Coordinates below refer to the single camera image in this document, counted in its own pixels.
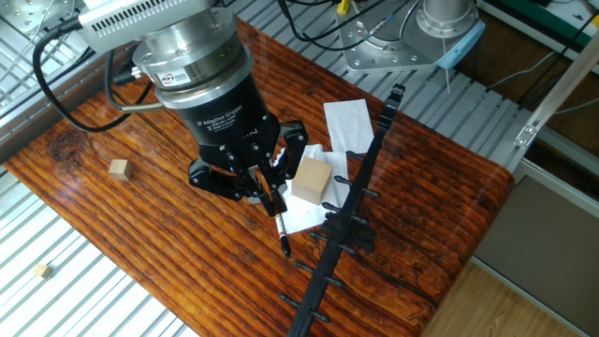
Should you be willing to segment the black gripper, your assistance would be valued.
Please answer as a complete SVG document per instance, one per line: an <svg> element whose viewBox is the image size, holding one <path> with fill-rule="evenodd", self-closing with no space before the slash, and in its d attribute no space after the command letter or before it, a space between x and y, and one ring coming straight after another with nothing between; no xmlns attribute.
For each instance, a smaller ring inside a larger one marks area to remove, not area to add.
<svg viewBox="0 0 599 337"><path fill-rule="evenodd" d="M280 189L286 180L296 176L308 134L301 121L280 126L276 116L269 112L253 76L247 76L214 100L179 110L178 114L199 146L200 158L188 170L192 186L235 201L251 199L261 203L271 217L286 211ZM275 180L270 183L269 196L264 185L242 162L247 165L256 163L250 157L255 142L271 152L279 133L286 147L272 169ZM226 156L229 153L237 156ZM209 165L224 165L226 162L232 175L214 171Z"/></svg>

